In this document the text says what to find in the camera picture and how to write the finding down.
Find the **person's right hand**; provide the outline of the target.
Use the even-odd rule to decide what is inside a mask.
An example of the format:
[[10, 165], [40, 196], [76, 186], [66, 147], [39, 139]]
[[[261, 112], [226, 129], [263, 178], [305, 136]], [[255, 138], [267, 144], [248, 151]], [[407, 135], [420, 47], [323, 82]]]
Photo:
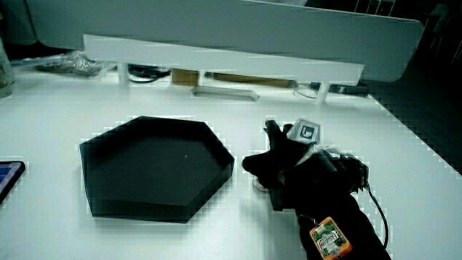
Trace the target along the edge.
[[290, 139], [288, 133], [294, 129], [292, 124], [281, 128], [267, 120], [264, 131], [269, 150], [242, 162], [243, 169], [269, 191], [274, 210], [303, 208], [309, 199], [336, 201], [368, 187], [369, 170], [364, 163], [333, 147]]

